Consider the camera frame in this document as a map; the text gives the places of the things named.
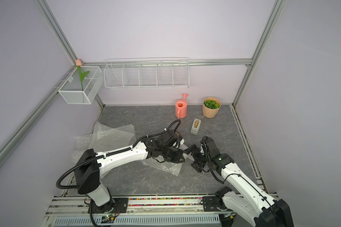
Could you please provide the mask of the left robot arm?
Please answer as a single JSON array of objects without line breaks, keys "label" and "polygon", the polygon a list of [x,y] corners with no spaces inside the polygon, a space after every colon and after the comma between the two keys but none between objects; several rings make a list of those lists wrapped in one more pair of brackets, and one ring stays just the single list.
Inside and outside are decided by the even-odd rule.
[{"label": "left robot arm", "polygon": [[163,162],[183,163],[181,145],[184,139],[175,130],[165,130],[152,136],[143,136],[133,145],[106,152],[86,150],[77,164],[62,174],[56,182],[59,189],[76,189],[87,195],[96,206],[113,204],[109,189],[100,176],[118,166],[145,159],[163,157]]}]

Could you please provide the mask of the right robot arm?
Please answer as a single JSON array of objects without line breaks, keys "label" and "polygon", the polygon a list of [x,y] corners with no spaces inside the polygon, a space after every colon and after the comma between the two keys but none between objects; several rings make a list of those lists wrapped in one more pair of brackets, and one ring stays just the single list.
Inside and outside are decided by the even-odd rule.
[{"label": "right robot arm", "polygon": [[276,200],[254,183],[226,153],[221,153],[215,141],[204,136],[201,146],[192,145],[184,152],[194,159],[193,168],[202,172],[205,166],[219,182],[228,182],[236,191],[224,187],[216,192],[224,209],[230,209],[253,227],[292,227],[289,205]]}]

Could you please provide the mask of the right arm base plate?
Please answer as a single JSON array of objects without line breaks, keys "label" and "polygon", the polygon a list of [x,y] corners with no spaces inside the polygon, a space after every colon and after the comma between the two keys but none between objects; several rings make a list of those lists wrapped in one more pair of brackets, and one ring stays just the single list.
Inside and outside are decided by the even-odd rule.
[{"label": "right arm base plate", "polygon": [[221,200],[216,196],[204,196],[200,201],[200,205],[203,206],[203,210],[209,211],[227,211],[227,208],[223,205]]}]

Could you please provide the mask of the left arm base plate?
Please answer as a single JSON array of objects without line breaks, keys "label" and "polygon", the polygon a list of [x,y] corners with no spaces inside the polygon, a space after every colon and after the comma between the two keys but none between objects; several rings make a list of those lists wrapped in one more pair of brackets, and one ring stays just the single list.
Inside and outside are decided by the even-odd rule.
[{"label": "left arm base plate", "polygon": [[126,213],[128,207],[129,199],[125,197],[113,198],[112,201],[102,205],[97,206],[95,202],[90,202],[89,210],[92,214],[102,214],[102,213]]}]

